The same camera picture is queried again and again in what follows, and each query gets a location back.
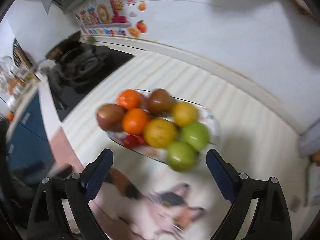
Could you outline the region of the yellow-green lemon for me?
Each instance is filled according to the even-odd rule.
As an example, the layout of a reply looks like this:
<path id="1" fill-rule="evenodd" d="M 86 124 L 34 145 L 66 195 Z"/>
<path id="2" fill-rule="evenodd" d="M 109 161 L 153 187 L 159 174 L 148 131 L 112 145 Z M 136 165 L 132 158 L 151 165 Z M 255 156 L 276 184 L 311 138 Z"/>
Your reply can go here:
<path id="1" fill-rule="evenodd" d="M 153 148 L 166 148 L 178 137 L 178 129 L 169 120 L 154 118 L 144 130 L 144 139 Z"/>

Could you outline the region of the green lime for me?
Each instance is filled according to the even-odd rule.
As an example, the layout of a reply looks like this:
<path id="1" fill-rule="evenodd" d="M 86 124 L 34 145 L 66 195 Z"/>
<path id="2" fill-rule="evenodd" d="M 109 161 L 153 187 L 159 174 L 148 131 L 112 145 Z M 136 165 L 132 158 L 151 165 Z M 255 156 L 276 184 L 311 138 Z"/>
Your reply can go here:
<path id="1" fill-rule="evenodd" d="M 197 164 L 198 159 L 198 153 L 186 142 L 177 140 L 167 148 L 166 162 L 174 171 L 188 171 Z"/>
<path id="2" fill-rule="evenodd" d="M 198 122 L 192 122 L 181 130 L 181 139 L 192 146 L 196 151 L 203 150 L 210 141 L 208 128 Z"/>

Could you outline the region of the black gas stove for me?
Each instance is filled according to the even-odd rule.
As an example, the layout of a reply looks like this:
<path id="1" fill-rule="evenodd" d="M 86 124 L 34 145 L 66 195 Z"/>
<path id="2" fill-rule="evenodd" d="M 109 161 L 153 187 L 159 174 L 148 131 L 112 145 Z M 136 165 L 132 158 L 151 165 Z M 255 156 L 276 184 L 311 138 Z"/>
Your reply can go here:
<path id="1" fill-rule="evenodd" d="M 60 121 L 101 81 L 133 58 L 132 54 L 80 42 L 78 31 L 46 54 L 55 66 L 47 79 Z"/>

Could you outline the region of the floral ceramic oval plate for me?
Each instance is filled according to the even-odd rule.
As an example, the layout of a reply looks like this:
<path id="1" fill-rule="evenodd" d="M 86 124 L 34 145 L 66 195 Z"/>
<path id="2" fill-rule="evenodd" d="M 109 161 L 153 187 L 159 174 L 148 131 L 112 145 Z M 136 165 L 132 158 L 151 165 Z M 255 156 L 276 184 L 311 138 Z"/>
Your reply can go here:
<path id="1" fill-rule="evenodd" d="M 144 90 L 144 89 L 135 89 L 135 91 L 139 92 L 144 96 L 144 98 L 149 98 L 150 95 L 152 94 L 152 91 L 149 90 Z M 199 152 L 199 158 L 200 160 L 205 160 L 207 151 L 210 149 L 218 149 L 219 148 L 219 142 L 220 142 L 220 137 L 221 137 L 221 126 L 217 120 L 217 118 L 213 115 L 213 113 L 205 106 L 200 105 L 198 103 L 180 99 L 174 96 L 171 96 L 174 98 L 176 102 L 188 102 L 192 104 L 199 113 L 198 116 L 198 122 L 204 124 L 208 131 L 209 131 L 209 142 L 207 146 L 202 149 Z M 173 122 L 172 116 L 165 116 L 161 117 L 162 119 L 168 120 Z M 107 136 L 117 143 L 118 145 L 123 146 L 122 140 L 127 137 L 129 134 L 126 132 L 112 132 L 112 131 L 106 131 Z M 156 161 L 159 161 L 161 163 L 166 164 L 166 150 L 163 148 L 154 148 L 149 145 L 144 145 L 144 146 L 137 146 L 133 149 L 131 149 L 133 152 L 136 152 L 140 155 L 144 155 L 148 158 L 154 159 Z"/>

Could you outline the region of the striped cat print mat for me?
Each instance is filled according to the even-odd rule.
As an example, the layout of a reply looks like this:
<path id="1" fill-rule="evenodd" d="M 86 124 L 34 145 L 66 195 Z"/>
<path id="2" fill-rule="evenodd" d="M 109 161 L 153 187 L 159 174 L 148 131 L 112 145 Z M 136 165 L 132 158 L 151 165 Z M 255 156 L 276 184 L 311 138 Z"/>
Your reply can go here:
<path id="1" fill-rule="evenodd" d="M 81 165 L 92 162 L 104 149 L 114 153 L 114 166 L 143 192 L 191 185 L 189 203 L 207 214 L 184 234 L 185 239 L 208 239 L 221 223 L 230 203 L 225 201 L 205 163 L 188 173 L 137 154 L 111 141 L 96 121 L 103 103 L 114 102 L 125 89 L 166 89 L 172 96 L 207 107 L 221 127 L 217 150 L 238 172 L 253 179 L 276 177 L 290 211 L 292 237 L 299 239 L 306 226 L 305 169 L 299 157 L 298 134 L 281 118 L 242 90 L 199 67 L 172 57 L 145 51 L 135 56 L 92 90 L 62 122 L 66 137 Z"/>

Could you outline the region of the orange mandarin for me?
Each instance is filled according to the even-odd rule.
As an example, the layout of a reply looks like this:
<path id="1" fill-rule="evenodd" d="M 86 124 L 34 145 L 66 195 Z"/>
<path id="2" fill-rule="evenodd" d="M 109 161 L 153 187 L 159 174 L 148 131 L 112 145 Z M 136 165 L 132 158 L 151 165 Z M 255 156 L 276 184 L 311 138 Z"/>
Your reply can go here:
<path id="1" fill-rule="evenodd" d="M 127 89 L 121 92 L 117 97 L 117 104 L 126 110 L 139 108 L 141 103 L 140 94 L 132 89 Z"/>
<path id="2" fill-rule="evenodd" d="M 133 108 L 126 112 L 121 125 L 123 130 L 131 135 L 141 135 L 150 121 L 148 112 L 141 108 Z"/>

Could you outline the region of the red cherry tomato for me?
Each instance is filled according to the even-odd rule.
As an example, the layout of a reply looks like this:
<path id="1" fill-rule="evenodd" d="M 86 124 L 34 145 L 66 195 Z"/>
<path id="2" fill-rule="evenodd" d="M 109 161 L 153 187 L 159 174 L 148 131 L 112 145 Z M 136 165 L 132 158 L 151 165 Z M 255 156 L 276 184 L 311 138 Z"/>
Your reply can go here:
<path id="1" fill-rule="evenodd" d="M 140 146 L 145 146 L 147 145 L 148 143 L 146 142 L 146 140 L 144 139 L 143 135 L 138 135 L 136 136 L 137 138 L 137 142 Z"/>
<path id="2" fill-rule="evenodd" d="M 128 135 L 122 140 L 122 145 L 129 149 L 135 148 L 139 145 L 138 138 L 134 135 Z"/>

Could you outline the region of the brown-red passion fruit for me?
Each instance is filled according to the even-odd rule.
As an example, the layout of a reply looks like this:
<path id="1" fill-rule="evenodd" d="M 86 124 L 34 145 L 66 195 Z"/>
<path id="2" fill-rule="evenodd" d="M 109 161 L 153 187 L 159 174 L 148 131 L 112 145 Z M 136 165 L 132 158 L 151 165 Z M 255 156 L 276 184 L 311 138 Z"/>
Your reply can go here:
<path id="1" fill-rule="evenodd" d="M 125 109 L 115 103 L 104 104 L 99 107 L 96 119 L 103 131 L 121 132 L 121 122 L 125 115 Z"/>

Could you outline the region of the blue cabinet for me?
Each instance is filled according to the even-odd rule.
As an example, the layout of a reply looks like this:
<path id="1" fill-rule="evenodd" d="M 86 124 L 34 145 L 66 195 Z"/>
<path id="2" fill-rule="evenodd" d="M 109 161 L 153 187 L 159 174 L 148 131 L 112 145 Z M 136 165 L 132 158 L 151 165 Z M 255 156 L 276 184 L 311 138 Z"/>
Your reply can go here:
<path id="1" fill-rule="evenodd" d="M 55 160 L 49 146 L 42 119 L 39 94 L 36 93 L 24 110 L 22 117 L 7 143 L 10 169 L 41 163 L 48 171 Z"/>

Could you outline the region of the colourful wall sticker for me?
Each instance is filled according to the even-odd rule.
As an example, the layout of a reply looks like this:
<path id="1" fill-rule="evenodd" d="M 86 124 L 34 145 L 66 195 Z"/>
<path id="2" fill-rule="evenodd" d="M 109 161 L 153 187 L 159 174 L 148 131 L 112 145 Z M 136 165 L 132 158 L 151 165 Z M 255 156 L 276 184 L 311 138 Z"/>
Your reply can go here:
<path id="1" fill-rule="evenodd" d="M 141 38 L 146 9 L 143 0 L 86 0 L 73 13 L 85 35 Z"/>

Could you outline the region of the yellow lemon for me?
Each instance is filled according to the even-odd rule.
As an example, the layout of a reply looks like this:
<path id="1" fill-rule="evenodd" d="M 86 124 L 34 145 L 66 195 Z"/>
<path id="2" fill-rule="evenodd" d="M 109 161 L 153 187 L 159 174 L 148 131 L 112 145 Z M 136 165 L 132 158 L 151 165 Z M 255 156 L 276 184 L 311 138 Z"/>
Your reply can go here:
<path id="1" fill-rule="evenodd" d="M 174 104 L 171 115 L 177 126 L 184 127 L 197 121 L 199 113 L 194 105 L 183 101 Z"/>

